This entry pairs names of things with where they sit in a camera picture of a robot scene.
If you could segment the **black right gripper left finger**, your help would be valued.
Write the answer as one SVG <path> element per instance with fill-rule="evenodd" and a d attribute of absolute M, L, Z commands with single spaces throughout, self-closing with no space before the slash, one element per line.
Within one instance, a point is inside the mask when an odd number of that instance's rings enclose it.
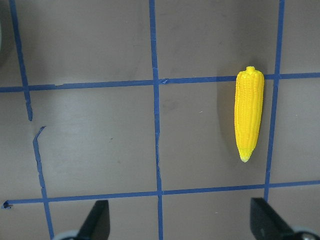
<path fill-rule="evenodd" d="M 108 200 L 97 200 L 82 224 L 78 240 L 107 240 L 111 232 Z"/>

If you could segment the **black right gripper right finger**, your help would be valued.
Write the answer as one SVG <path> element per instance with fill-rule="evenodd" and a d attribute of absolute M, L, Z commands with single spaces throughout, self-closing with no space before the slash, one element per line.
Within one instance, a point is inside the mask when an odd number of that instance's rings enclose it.
<path fill-rule="evenodd" d="M 292 240 L 293 229 L 261 197 L 250 200 L 250 230 L 256 240 Z"/>

